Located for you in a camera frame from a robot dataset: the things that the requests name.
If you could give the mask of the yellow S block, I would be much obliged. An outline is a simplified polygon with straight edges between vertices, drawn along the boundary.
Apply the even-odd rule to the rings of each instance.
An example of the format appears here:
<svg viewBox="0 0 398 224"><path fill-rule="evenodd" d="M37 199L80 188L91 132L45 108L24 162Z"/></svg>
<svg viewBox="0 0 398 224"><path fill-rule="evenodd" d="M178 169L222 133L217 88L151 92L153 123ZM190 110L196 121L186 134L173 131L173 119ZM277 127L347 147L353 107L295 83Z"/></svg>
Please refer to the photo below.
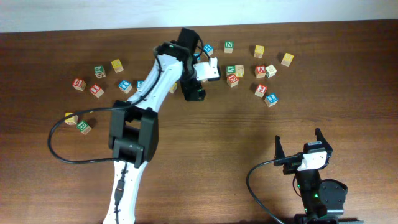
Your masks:
<svg viewBox="0 0 398 224"><path fill-rule="evenodd" d="M254 48L254 57L255 58L262 58L264 54L265 47L262 45L256 45Z"/></svg>

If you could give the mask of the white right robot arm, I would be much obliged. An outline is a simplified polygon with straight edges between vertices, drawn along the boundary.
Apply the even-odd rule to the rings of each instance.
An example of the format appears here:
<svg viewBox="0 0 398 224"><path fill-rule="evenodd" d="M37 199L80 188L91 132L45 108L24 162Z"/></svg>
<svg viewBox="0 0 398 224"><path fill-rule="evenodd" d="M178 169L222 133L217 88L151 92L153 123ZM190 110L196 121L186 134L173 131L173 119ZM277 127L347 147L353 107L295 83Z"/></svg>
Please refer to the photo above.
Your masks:
<svg viewBox="0 0 398 224"><path fill-rule="evenodd" d="M337 180L321 179L320 170L328 164L333 148L319 128L315 129L316 140L304 144L303 151L293 156L284 154L280 136L275 137L275 166L282 166L285 175L293 174L302 199L304 214L296 214L294 222L308 223L363 223L362 220L340 220L348 187Z"/></svg>

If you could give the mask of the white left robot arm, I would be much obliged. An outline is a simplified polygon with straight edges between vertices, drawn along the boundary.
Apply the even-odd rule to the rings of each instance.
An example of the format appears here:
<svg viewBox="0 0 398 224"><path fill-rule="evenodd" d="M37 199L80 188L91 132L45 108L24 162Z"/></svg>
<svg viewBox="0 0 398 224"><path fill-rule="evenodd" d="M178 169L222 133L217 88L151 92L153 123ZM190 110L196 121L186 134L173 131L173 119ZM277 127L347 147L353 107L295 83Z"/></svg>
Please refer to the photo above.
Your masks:
<svg viewBox="0 0 398 224"><path fill-rule="evenodd" d="M160 107L179 82L187 101L202 101L206 92L194 69L201 43L193 30L183 28L177 40L154 49L155 64L140 89L127 101L116 101L111 113L109 148L114 159L114 183L105 223L134 223L141 177L159 142Z"/></svg>

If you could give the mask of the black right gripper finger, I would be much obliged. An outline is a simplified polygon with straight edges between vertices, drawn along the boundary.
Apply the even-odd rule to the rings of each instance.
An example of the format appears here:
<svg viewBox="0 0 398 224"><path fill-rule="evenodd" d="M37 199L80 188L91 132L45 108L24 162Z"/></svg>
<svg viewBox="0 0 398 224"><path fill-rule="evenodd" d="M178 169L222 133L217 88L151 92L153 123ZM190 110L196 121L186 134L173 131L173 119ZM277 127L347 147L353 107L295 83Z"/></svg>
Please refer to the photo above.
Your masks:
<svg viewBox="0 0 398 224"><path fill-rule="evenodd" d="M275 136L275 154L274 159L283 159L285 157L282 144L280 142L280 136Z"/></svg>
<svg viewBox="0 0 398 224"><path fill-rule="evenodd" d="M330 147L328 141L323 136L320 128L315 129L315 136L316 136L317 141L320 141L324 145L324 147Z"/></svg>

